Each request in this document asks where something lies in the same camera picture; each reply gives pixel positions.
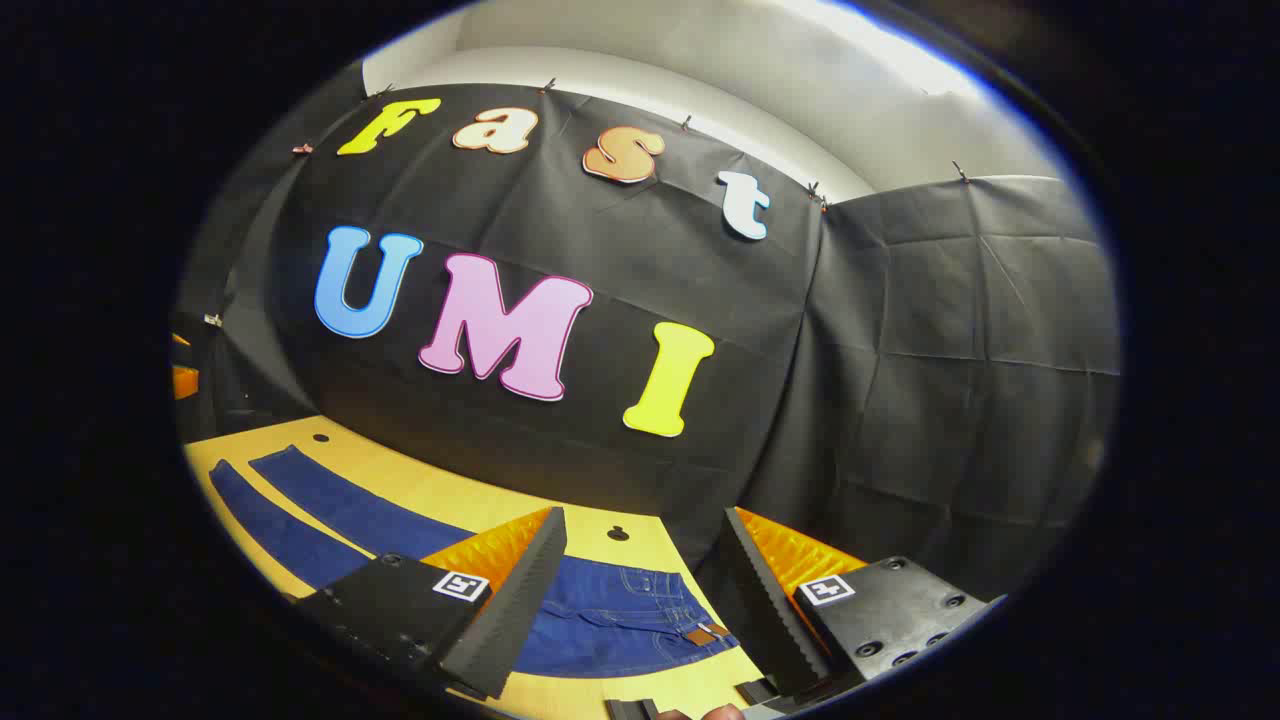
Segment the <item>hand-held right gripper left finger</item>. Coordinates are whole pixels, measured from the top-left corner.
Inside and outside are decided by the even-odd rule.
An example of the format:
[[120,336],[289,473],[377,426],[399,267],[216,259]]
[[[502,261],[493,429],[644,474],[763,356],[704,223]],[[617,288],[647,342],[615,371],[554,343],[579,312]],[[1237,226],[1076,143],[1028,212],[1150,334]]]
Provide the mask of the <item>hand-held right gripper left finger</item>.
[[498,698],[566,546],[563,509],[544,507],[426,557],[384,553],[294,606],[404,688]]

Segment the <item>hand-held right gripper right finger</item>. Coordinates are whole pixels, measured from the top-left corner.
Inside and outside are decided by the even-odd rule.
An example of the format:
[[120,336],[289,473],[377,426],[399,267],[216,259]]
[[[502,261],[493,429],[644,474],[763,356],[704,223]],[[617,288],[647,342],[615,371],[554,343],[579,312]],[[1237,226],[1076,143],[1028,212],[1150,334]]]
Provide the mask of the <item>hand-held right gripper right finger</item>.
[[863,561],[746,509],[724,511],[730,630],[778,700],[832,700],[937,650],[993,603],[919,562]]

